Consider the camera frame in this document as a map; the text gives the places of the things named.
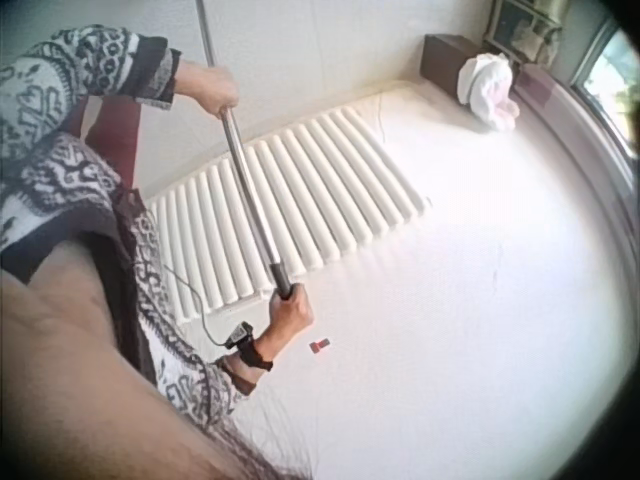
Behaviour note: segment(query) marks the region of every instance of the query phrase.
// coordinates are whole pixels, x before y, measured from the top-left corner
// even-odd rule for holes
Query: white wall
[[[207,0],[221,62],[241,91],[245,137],[310,113],[331,98],[416,74],[422,36],[459,33],[480,40],[491,0]],[[23,0],[3,7],[3,58],[58,28],[123,25],[164,35],[184,56],[204,61],[192,0]],[[225,149],[220,126],[190,100],[171,113],[143,112],[136,182],[151,193]]]
[[[604,22],[610,17],[600,0],[573,0],[564,21],[562,43],[551,73],[568,84],[578,71]]]

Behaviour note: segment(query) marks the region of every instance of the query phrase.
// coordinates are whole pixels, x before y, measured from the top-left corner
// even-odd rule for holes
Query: white radiator
[[[423,199],[350,107],[245,147],[292,277],[336,261],[424,211]],[[199,293],[205,314],[273,289],[240,195],[224,155],[148,202],[164,263]],[[190,290],[166,277],[178,323],[199,318]]]

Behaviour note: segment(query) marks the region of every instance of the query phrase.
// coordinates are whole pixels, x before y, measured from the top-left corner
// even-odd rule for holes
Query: hand
[[[238,105],[238,88],[224,67],[206,68],[180,60],[175,80],[177,94],[193,98],[218,119],[224,109]]]
[[[271,323],[256,339],[255,347],[265,361],[276,355],[302,330],[313,323],[313,312],[304,286],[293,285],[293,294],[282,300],[274,293],[269,305]]]

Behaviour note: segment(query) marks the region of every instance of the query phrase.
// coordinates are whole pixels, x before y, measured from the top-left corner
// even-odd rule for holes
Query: sleeve
[[[168,109],[180,52],[160,37],[91,25],[62,30],[0,69],[0,160],[23,158],[86,95]]]
[[[213,390],[217,392],[220,400],[212,405],[214,411],[211,413],[211,419],[216,423],[220,418],[231,415],[238,404],[249,397],[256,385],[234,374],[227,367],[224,357],[209,363],[207,368],[209,381],[215,384]]]

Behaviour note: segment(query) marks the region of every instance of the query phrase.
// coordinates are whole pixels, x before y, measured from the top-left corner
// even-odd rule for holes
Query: watch strap
[[[265,362],[256,350],[253,339],[246,339],[238,344],[240,351],[240,359],[250,367],[260,368],[270,372],[273,368],[273,362]]]

